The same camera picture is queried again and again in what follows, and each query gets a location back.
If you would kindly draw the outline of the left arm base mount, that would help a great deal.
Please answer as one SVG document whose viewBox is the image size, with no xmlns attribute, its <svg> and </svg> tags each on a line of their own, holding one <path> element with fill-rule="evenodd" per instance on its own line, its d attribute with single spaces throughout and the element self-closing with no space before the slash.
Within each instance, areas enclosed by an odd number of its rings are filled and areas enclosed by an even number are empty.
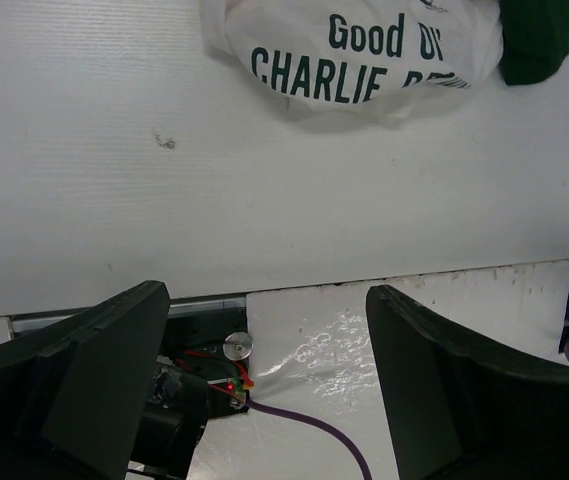
<svg viewBox="0 0 569 480">
<path fill-rule="evenodd" d="M 248 411 L 246 308 L 228 302 L 172 307 L 128 472 L 185 479 L 210 420 Z"/>
</svg>

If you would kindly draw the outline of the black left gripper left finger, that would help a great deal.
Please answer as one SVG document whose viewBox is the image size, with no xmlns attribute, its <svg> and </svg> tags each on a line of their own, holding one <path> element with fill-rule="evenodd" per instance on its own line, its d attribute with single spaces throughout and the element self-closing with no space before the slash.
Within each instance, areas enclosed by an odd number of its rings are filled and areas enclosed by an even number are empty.
<svg viewBox="0 0 569 480">
<path fill-rule="evenodd" d="M 142 282 L 0 344 L 0 479 L 122 479 L 169 294 Z"/>
</svg>

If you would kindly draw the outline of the white green raglan t-shirt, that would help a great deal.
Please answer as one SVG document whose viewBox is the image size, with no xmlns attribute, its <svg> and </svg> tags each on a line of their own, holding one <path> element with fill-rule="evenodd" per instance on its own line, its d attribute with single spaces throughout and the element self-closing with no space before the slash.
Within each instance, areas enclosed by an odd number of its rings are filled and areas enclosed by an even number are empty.
<svg viewBox="0 0 569 480">
<path fill-rule="evenodd" d="M 209 49 L 316 112 L 400 115 L 499 74 L 541 83 L 569 55 L 569 1 L 203 1 Z"/>
</svg>

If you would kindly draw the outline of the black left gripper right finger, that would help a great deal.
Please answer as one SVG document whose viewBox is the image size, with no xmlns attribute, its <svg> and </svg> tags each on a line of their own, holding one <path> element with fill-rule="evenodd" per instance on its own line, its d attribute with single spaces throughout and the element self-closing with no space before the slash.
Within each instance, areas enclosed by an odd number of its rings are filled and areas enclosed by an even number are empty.
<svg viewBox="0 0 569 480">
<path fill-rule="evenodd" d="M 399 290 L 366 317 L 403 479 L 569 479 L 569 366 L 459 325 Z"/>
</svg>

